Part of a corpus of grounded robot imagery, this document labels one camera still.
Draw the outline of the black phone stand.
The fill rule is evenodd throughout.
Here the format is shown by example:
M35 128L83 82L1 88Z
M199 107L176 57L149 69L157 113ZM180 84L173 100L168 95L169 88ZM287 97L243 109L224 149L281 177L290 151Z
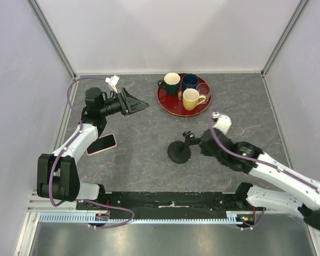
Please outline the black phone stand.
M167 148L168 157L177 164L187 162L191 157L190 146L198 145L202 140L200 137L195 137L190 131L184 132L182 136L185 139L184 141L174 141Z

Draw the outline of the phone with pink case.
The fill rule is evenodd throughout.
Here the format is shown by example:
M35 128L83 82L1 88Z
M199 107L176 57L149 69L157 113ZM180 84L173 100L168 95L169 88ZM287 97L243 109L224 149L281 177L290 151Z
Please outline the phone with pink case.
M114 134L106 134L96 139L86 149L87 155L91 156L115 148L117 146Z

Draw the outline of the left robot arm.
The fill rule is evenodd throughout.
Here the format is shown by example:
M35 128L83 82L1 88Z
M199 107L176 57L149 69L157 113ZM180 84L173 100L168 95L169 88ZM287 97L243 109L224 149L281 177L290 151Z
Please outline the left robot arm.
M106 196L96 184L80 182L77 166L87 148L103 133L107 116L121 113L131 115L146 109L149 104L122 89L107 93L98 87L85 92L85 107L79 125L71 137L50 154L41 154L37 162L37 194L39 197L73 202L83 192L89 192L88 204L95 210L106 205Z

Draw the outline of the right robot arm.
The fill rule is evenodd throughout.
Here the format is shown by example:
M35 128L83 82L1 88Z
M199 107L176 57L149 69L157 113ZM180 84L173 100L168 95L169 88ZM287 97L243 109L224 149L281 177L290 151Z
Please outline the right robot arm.
M215 157L231 170L257 177L281 189L277 192L251 185L247 191L234 196L238 209L246 210L252 205L285 211L320 231L320 181L281 164L251 143L232 142L215 128L203 133L199 146L203 155Z

